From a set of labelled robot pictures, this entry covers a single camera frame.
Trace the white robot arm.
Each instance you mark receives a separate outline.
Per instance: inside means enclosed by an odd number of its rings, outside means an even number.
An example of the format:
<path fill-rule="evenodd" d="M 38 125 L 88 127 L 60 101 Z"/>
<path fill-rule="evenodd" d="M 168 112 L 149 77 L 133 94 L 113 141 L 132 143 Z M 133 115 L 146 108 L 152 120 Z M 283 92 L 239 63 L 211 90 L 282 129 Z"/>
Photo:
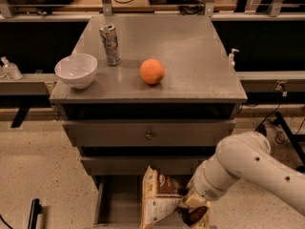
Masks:
<path fill-rule="evenodd" d="M 274 159 L 270 142 L 258 132 L 221 139 L 215 153 L 196 168 L 184 204 L 199 207 L 218 200 L 240 179 L 261 187 L 305 215 L 305 176 Z"/>

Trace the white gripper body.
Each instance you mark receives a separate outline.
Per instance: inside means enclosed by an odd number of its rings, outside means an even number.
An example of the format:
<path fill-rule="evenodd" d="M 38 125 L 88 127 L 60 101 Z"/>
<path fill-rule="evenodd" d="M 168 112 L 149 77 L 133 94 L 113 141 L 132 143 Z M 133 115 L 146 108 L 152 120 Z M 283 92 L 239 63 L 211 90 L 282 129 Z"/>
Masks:
<path fill-rule="evenodd" d="M 204 199 L 219 200 L 233 185 L 233 176 L 216 159 L 209 159 L 197 167 L 192 177 L 192 185 Z"/>

